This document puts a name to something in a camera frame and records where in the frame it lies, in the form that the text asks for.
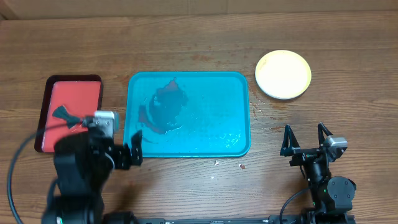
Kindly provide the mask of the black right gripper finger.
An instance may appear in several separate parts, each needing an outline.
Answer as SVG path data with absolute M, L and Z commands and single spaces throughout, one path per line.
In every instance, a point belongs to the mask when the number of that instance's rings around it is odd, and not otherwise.
M 299 150 L 300 145 L 292 131 L 292 128 L 287 124 L 284 129 L 284 139 L 282 141 L 280 156 L 293 156 Z
M 331 135 L 332 135 L 332 133 L 327 129 L 327 127 L 322 122 L 320 122 L 318 124 L 318 142 L 319 142 L 319 144 L 324 143 L 325 136 L 328 137 Z

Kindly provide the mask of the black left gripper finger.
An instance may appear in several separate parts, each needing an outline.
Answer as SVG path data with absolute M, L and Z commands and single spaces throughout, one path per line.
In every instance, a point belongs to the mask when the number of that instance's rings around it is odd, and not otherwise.
M 129 165 L 130 166 L 141 166 L 143 162 L 142 155 L 142 131 L 138 130 L 132 137 L 130 144 L 125 144 L 124 147 L 127 149 L 129 154 Z
M 68 128 L 72 128 L 72 127 L 74 127 L 75 125 L 82 123 L 83 120 L 82 120 L 81 118 L 79 118 L 79 117 L 71 116 L 71 117 L 68 117 L 68 118 L 66 119 L 66 122 L 67 122 Z

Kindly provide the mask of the yellow round plate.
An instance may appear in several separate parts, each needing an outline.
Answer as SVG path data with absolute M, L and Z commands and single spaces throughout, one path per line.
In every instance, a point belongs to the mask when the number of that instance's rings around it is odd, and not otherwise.
M 266 95 L 278 100 L 291 100 L 307 90 L 312 80 L 312 71 L 299 54 L 289 50 L 275 50 L 258 61 L 255 79 Z

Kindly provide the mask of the green and pink sponge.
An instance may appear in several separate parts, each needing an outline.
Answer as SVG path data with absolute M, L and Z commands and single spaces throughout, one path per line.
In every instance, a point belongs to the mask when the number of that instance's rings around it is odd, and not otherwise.
M 67 123 L 70 123 L 73 121 L 73 116 L 68 113 L 66 108 L 64 106 L 59 106 L 54 110 L 52 113 L 52 116 L 58 119 L 63 119 Z

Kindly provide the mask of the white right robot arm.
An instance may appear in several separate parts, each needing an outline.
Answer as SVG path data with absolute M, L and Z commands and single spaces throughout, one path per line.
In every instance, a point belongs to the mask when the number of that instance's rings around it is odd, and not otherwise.
M 284 129 L 280 155 L 290 157 L 290 166 L 298 166 L 308 187 L 291 196 L 279 212 L 279 223 L 354 223 L 347 212 L 353 208 L 356 184 L 346 177 L 332 176 L 330 163 L 339 159 L 348 148 L 344 137 L 333 135 L 323 123 L 317 126 L 319 146 L 302 149 L 290 125 Z M 298 196 L 310 192 L 313 207 L 301 214 L 285 216 L 284 210 Z

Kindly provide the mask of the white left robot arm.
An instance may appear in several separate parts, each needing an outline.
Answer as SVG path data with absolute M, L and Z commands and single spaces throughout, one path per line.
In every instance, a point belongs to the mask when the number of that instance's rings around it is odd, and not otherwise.
M 132 212 L 104 213 L 101 193 L 113 170 L 142 164 L 142 131 L 129 144 L 116 145 L 113 118 L 65 119 L 69 126 L 80 124 L 87 130 L 64 137 L 54 146 L 57 178 L 50 187 L 42 223 L 137 223 Z

